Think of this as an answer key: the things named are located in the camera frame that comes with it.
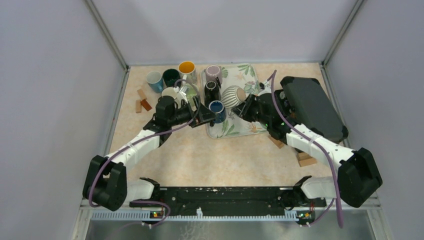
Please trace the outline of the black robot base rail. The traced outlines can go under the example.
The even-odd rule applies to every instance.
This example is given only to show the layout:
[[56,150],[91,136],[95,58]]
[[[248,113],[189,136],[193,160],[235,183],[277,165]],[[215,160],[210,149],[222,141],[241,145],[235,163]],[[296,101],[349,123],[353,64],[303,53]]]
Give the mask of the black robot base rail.
[[325,199],[308,199],[299,186],[161,187],[151,201],[170,207],[171,216],[283,216],[294,208],[326,207]]

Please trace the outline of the white ribbed mug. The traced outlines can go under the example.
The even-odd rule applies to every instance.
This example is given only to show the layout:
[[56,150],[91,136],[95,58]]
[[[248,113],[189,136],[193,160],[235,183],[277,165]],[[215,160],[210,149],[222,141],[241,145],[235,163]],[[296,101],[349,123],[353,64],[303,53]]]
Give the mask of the white ribbed mug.
[[166,88],[164,88],[162,90],[162,92],[161,92],[160,95],[161,95],[161,97],[165,97],[165,96],[172,97],[174,99],[174,101],[176,103],[178,103],[178,101],[179,101],[179,97],[178,97],[179,92],[180,92],[180,88],[178,86],[177,87],[166,87]]

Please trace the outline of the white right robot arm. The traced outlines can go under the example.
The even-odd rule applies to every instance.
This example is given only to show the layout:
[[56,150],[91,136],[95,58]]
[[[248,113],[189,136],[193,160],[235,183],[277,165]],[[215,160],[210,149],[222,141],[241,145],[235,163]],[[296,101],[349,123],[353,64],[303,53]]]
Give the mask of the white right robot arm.
[[299,206],[307,206],[317,198],[335,198],[359,208],[383,183],[369,150],[341,146],[285,117],[277,98],[270,93],[251,94],[232,112],[247,122],[261,123],[274,139],[329,166],[331,177],[310,177],[293,192]]

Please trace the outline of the light blue dotted mug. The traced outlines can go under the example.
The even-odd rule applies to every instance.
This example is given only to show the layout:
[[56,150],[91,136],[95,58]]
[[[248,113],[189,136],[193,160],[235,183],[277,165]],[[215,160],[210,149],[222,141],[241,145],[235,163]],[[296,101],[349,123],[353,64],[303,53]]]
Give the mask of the light blue dotted mug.
[[160,94],[164,89],[162,74],[159,71],[151,71],[146,75],[146,82],[150,88]]

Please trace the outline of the grey striped mug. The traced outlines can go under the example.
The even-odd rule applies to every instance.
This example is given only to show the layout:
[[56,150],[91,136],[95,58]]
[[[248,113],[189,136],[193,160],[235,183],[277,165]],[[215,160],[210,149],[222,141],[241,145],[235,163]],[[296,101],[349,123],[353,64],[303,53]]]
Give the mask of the grey striped mug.
[[237,85],[232,85],[226,88],[221,94],[221,102],[227,110],[240,105],[247,98],[243,88]]

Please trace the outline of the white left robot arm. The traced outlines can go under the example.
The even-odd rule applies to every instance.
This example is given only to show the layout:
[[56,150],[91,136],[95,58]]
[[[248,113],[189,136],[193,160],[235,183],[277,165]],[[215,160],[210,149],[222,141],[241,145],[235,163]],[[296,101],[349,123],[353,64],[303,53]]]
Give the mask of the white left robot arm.
[[217,114],[193,97],[195,110],[184,100],[160,97],[151,120],[130,142],[106,156],[96,155],[89,163],[82,196],[91,207],[118,210],[127,197],[127,172],[144,156],[161,147],[173,132],[212,123]]

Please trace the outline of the dark green mug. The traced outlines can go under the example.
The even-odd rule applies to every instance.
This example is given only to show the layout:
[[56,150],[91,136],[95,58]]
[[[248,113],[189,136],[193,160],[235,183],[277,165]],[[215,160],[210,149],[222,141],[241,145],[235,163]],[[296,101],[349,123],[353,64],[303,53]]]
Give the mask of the dark green mug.
[[163,72],[162,78],[166,87],[174,87],[176,81],[179,80],[181,76],[177,69],[169,68]]

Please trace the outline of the light green mug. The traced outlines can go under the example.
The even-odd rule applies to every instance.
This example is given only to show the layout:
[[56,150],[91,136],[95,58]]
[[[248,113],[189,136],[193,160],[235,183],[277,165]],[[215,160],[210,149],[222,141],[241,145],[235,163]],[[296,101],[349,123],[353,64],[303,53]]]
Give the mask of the light green mug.
[[183,100],[190,103],[192,106],[195,105],[194,97],[197,95],[198,87],[196,85],[190,85],[186,83],[180,90],[180,94]]

